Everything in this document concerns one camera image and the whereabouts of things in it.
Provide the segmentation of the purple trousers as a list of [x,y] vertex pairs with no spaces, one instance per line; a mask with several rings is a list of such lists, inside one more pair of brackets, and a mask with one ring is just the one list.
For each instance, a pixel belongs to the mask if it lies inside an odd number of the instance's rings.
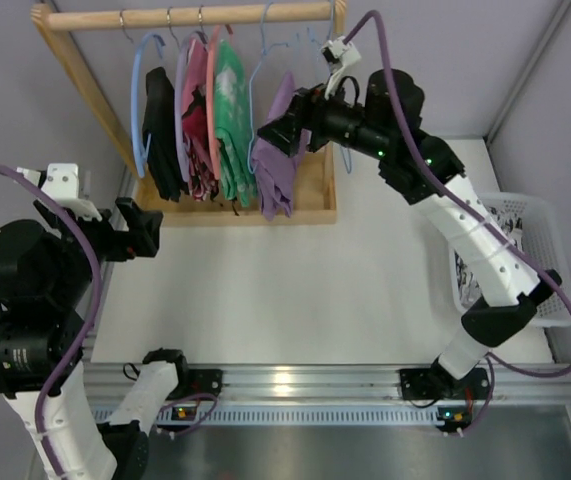
[[[291,71],[287,71],[274,96],[267,123],[285,113],[295,89],[294,76]],[[272,221],[279,210],[282,210],[287,217],[292,215],[294,181],[308,142],[309,132],[303,130],[299,152],[294,157],[287,157],[267,141],[256,139],[251,153],[251,165],[255,168],[260,211],[267,221]]]

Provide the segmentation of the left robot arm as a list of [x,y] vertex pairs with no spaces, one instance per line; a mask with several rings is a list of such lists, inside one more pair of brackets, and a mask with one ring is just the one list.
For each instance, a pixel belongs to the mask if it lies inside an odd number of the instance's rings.
[[147,353],[124,373],[132,387],[116,410],[97,421],[84,387],[83,343],[89,333],[77,305],[100,285],[106,262],[154,257],[163,216],[121,197],[126,229],[107,210],[40,219],[0,228],[0,395],[20,416],[51,479],[139,479],[157,416],[170,435],[191,432],[215,404],[218,369],[196,369],[175,349]]

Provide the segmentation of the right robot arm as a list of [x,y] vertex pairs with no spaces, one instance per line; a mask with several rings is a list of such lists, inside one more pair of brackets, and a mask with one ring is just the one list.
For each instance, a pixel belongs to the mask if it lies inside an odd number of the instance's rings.
[[457,196],[456,201],[441,194],[416,166],[381,70],[370,75],[363,104],[346,102],[343,88],[332,95],[324,85],[296,90],[284,112],[260,127],[258,136],[289,157],[301,148],[315,152],[334,142],[376,159],[386,184],[443,235],[473,272],[481,296],[462,315],[454,338],[429,367],[401,370],[401,395],[429,405],[461,399],[467,391],[487,398],[480,360],[520,333],[553,290],[510,252],[510,240],[475,193],[449,145],[422,130],[424,91],[403,71],[393,70],[392,77],[425,166]]

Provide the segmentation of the thick light blue hanger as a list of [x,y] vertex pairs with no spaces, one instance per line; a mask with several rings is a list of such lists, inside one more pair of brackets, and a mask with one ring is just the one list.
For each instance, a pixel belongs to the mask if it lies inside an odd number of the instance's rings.
[[158,58],[160,60],[163,59],[165,41],[157,33],[146,33],[135,49],[130,85],[131,144],[136,173],[139,179],[144,178],[146,175],[147,162],[151,146],[151,135],[148,134],[146,137],[144,137],[142,133],[143,117],[139,105],[142,61],[145,50],[150,43],[155,46]]

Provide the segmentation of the salmon pink hanger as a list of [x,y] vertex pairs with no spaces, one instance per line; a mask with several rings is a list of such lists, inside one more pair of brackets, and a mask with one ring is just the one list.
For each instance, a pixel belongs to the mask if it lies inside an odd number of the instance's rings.
[[212,171],[216,180],[220,179],[220,160],[218,153],[218,141],[215,137],[214,130],[214,80],[215,80],[215,66],[217,58],[217,49],[219,45],[219,37],[221,30],[225,28],[228,36],[233,38],[233,29],[229,24],[219,24],[214,27],[212,36],[210,37],[208,56],[206,64],[206,120],[207,120],[207,135],[209,154],[212,163]]

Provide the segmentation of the lilac plastic hanger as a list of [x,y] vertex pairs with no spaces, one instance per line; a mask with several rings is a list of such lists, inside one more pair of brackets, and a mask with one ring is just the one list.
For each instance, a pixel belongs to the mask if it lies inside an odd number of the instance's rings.
[[189,182],[189,160],[184,146],[182,115],[193,101],[193,92],[205,83],[207,38],[198,31],[191,32],[181,43],[175,74],[174,119],[176,152],[181,178]]

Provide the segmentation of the green patterned garment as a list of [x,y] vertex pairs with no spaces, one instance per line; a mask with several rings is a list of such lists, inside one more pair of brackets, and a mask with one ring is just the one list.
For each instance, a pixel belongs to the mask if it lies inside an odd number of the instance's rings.
[[247,165],[252,136],[248,85],[242,62],[226,40],[217,48],[213,95],[222,192],[227,200],[247,208],[257,194],[255,176]]

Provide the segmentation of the wooden clothes rack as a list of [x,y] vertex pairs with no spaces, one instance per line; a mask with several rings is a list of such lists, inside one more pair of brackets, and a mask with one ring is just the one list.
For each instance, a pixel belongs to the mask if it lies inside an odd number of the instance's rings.
[[[88,64],[78,49],[72,32],[119,29],[154,31],[169,27],[249,25],[265,23],[314,22],[329,20],[335,32],[344,29],[346,4],[343,1],[276,3],[269,8],[259,4],[209,7],[169,7],[166,9],[127,9],[58,13],[45,3],[30,11],[37,31],[60,63],[105,134],[112,142],[129,172],[136,171],[132,141],[120,122]],[[266,224],[256,203],[248,208],[228,200],[178,203],[159,197],[150,179],[135,181],[137,202],[145,209],[164,212],[167,227],[261,226]],[[327,225],[337,218],[333,152],[325,147],[307,155],[294,182],[294,211],[279,214],[276,225]]]

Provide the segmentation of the pink red garment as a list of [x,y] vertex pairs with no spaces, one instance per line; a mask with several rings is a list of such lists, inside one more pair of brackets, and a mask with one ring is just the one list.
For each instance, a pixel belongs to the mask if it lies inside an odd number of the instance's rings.
[[208,147],[205,83],[193,92],[193,101],[182,115],[184,145],[189,160],[189,193],[196,201],[214,200],[218,181],[214,178]]

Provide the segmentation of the black garment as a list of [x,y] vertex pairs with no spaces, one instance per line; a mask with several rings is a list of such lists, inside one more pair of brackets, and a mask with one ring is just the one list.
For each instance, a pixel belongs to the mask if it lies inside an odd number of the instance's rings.
[[142,135],[148,148],[147,166],[159,196],[179,202],[188,192],[182,178],[176,147],[174,87],[166,70],[157,67],[145,76],[146,105]]

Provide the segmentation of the black white printed cloth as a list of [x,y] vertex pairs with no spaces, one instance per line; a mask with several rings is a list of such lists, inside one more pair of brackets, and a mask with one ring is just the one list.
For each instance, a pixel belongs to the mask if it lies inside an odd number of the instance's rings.
[[[520,251],[523,250],[523,220],[514,212],[493,206],[487,206],[499,228],[508,237],[510,242]],[[481,288],[474,274],[457,252],[454,253],[457,291],[461,305],[468,309],[482,295]]]

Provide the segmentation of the white plastic basket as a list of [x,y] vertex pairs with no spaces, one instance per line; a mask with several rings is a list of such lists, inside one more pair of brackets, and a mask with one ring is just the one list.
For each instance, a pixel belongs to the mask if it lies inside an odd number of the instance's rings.
[[[556,224],[555,212],[550,204],[537,197],[509,192],[482,193],[480,199],[485,208],[487,206],[504,208],[522,217],[522,252],[539,267],[545,270],[555,270],[561,277],[562,290],[571,299],[569,267]],[[449,250],[452,295],[455,308],[460,313],[464,313],[467,309],[461,305],[457,291],[455,252],[454,249]]]

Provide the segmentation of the aluminium mounting rail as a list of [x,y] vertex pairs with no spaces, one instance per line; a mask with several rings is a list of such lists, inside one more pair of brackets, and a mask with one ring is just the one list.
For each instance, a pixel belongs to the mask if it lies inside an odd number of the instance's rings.
[[482,366],[479,392],[451,399],[406,399],[411,383],[395,366],[230,366],[194,381],[197,399],[180,394],[162,408],[161,428],[204,426],[441,427],[492,407],[571,405],[571,374],[553,379]]

